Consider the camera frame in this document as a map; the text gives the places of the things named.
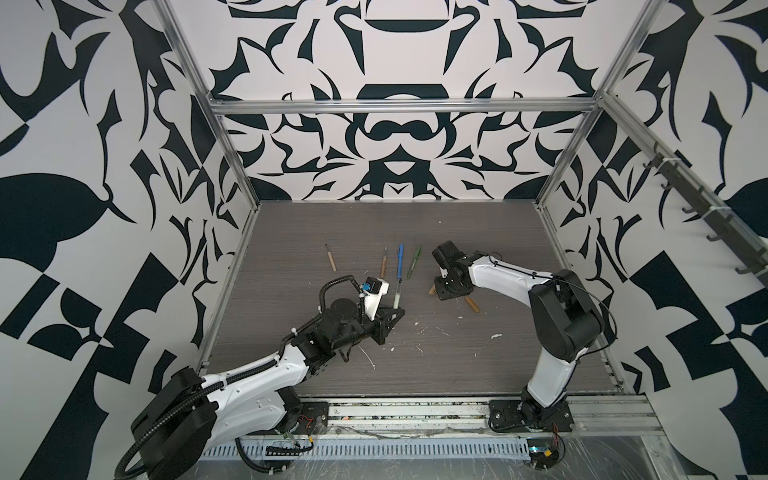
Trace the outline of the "dark green pen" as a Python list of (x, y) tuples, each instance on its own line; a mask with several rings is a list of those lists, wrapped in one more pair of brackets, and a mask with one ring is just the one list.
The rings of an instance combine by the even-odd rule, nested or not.
[(411, 279), (412, 278), (412, 276), (414, 274), (414, 271), (416, 269), (416, 266), (418, 264), (418, 260), (420, 258), (421, 253), (422, 253), (422, 245), (421, 244), (417, 244), (416, 247), (415, 247), (414, 253), (412, 255), (412, 259), (411, 259), (411, 262), (409, 264), (409, 268), (408, 268), (407, 273), (406, 273), (406, 278), (407, 279)]

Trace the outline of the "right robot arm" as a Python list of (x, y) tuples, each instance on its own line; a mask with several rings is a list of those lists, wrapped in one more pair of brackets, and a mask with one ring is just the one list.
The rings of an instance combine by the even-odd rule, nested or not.
[(513, 265), (484, 252), (466, 254), (446, 241), (432, 251), (440, 275), (439, 299), (466, 297), (487, 289), (529, 307), (541, 345), (534, 373), (517, 402), (489, 403), (489, 428), (497, 433), (563, 429), (570, 416), (567, 387), (578, 362), (590, 353), (607, 321), (578, 275), (568, 269), (542, 272)]

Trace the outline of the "tan pen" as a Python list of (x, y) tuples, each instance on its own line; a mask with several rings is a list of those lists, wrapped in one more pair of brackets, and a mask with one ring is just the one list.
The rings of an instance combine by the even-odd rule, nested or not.
[(330, 246), (327, 243), (325, 244), (325, 249), (326, 249), (327, 258), (328, 258), (328, 261), (329, 261), (329, 264), (330, 264), (330, 267), (331, 267), (332, 271), (333, 272), (337, 272), (338, 270), (337, 270), (337, 266), (336, 266), (336, 262), (335, 262), (333, 253), (332, 253), (332, 251), (330, 249)]

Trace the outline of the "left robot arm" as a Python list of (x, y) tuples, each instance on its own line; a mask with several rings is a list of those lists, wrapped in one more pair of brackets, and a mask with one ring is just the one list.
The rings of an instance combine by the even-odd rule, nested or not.
[(186, 367), (173, 374), (132, 422), (134, 442), (114, 478), (176, 479), (219, 445), (254, 432), (292, 432), (303, 410), (296, 386), (333, 359), (348, 360), (366, 339), (385, 344), (404, 317), (400, 306), (384, 304), (388, 291), (381, 278), (333, 279), (320, 288), (314, 316), (292, 329), (276, 352), (220, 373)]

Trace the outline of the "blue pen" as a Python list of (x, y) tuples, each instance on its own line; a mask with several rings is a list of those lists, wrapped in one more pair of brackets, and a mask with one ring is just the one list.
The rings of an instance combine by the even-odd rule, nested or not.
[(405, 254), (405, 245), (404, 243), (400, 243), (398, 246), (398, 252), (397, 252), (397, 270), (396, 270), (396, 278), (398, 281), (400, 281), (403, 277), (403, 264), (404, 264), (404, 254)]

